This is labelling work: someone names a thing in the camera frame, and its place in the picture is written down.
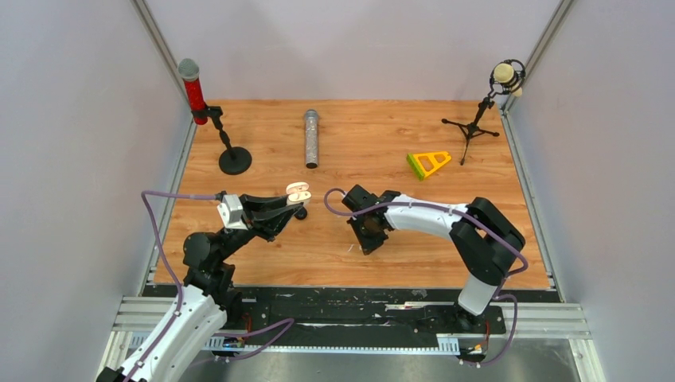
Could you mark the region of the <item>white earbud case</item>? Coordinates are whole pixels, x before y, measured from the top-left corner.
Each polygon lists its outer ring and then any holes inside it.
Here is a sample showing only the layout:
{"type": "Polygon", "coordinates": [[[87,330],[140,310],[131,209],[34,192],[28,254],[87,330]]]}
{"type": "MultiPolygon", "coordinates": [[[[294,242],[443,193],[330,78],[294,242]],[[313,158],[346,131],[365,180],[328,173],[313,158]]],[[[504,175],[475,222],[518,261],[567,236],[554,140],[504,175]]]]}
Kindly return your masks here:
{"type": "Polygon", "coordinates": [[[286,187],[287,205],[305,205],[312,198],[310,186],[307,182],[299,181],[286,187]]]}

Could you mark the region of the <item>black earbud charging case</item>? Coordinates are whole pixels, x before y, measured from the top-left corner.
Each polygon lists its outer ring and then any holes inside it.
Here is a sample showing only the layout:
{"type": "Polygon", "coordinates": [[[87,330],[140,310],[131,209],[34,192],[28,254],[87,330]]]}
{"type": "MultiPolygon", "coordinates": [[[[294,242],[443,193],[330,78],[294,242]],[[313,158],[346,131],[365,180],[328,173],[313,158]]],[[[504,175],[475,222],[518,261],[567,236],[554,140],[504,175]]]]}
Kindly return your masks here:
{"type": "Polygon", "coordinates": [[[298,220],[304,220],[308,216],[308,212],[305,208],[298,210],[295,214],[295,218],[298,220]]]}

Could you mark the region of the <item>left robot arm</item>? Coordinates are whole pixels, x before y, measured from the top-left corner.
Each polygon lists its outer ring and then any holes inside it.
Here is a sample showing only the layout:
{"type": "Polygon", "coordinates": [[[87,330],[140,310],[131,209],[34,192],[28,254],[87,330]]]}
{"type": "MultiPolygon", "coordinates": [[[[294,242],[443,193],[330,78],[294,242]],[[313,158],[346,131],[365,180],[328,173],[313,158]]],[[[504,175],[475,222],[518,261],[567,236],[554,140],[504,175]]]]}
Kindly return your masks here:
{"type": "Polygon", "coordinates": [[[230,255],[259,237],[273,241],[296,217],[306,217],[308,185],[297,182],[277,197],[187,195],[189,200],[217,201],[223,228],[197,232],[184,242],[189,270],[177,281],[177,296],[138,350],[116,369],[105,367],[99,381],[177,381],[216,331],[236,328],[244,318],[241,294],[232,286],[230,255]]]}

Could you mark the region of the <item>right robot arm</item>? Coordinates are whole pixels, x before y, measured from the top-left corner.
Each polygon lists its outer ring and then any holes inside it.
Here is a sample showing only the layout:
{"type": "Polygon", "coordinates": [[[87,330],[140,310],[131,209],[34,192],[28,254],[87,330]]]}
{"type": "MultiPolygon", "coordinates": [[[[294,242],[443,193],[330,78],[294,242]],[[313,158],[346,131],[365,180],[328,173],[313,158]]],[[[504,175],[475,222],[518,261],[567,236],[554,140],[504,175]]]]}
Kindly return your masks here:
{"type": "Polygon", "coordinates": [[[395,230],[421,232],[451,241],[469,272],[455,309],[456,325],[474,332],[486,322],[486,307],[514,274],[516,260],[527,269],[521,250],[525,237],[490,200],[475,197],[468,204],[443,204],[387,190],[380,196],[360,185],[342,194],[342,214],[362,252],[371,254],[395,230]]]}

